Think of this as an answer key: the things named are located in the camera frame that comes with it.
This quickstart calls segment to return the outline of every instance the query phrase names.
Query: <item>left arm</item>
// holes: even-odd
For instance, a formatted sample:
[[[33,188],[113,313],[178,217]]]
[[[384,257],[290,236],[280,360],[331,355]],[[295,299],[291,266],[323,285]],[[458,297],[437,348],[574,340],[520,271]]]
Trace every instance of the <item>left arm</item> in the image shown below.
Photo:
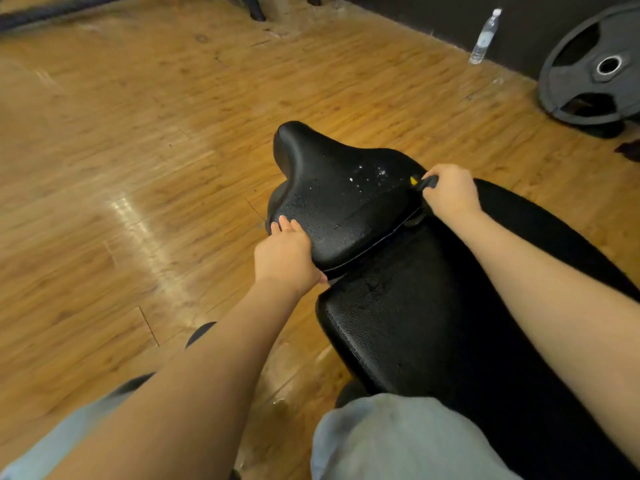
[[[256,281],[210,331],[88,435],[50,480],[227,480],[269,351],[300,298],[326,281],[300,225],[255,250]]]

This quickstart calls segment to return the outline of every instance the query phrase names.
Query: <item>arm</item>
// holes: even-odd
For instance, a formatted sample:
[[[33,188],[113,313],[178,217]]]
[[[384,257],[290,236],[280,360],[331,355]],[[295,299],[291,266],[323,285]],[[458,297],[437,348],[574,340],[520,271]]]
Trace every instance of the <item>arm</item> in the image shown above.
[[[424,197],[469,247],[510,313],[609,437],[640,467],[640,304],[482,212],[471,174],[438,165]]]
[[[260,371],[296,304],[326,277],[280,217],[255,250],[255,284],[190,348],[88,435],[50,479],[227,480]]]

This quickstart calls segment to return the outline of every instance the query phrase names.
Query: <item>right arm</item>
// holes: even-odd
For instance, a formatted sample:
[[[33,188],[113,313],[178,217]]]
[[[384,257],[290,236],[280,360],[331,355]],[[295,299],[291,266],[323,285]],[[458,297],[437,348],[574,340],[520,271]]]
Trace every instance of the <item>right arm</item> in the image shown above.
[[[473,252],[518,325],[640,467],[640,304],[492,220],[468,170],[437,165],[424,197]]]

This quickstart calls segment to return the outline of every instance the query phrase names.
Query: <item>left hand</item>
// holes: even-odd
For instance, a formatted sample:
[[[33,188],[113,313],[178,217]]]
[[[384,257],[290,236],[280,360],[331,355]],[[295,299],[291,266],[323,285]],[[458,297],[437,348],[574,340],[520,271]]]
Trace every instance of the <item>left hand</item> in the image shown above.
[[[271,235],[258,244],[253,253],[255,281],[274,279],[295,291],[298,298],[306,295],[326,276],[311,261],[311,240],[300,224],[280,216],[271,223]]]

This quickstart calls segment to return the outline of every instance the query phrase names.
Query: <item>weight plate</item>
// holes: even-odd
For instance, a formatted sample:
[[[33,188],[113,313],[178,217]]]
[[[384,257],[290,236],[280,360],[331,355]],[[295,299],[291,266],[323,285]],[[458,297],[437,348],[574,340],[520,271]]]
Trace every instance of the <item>weight plate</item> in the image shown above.
[[[587,35],[597,42],[581,48]],[[542,66],[538,97],[546,112],[573,125],[640,112],[640,1],[608,8],[560,40]]]

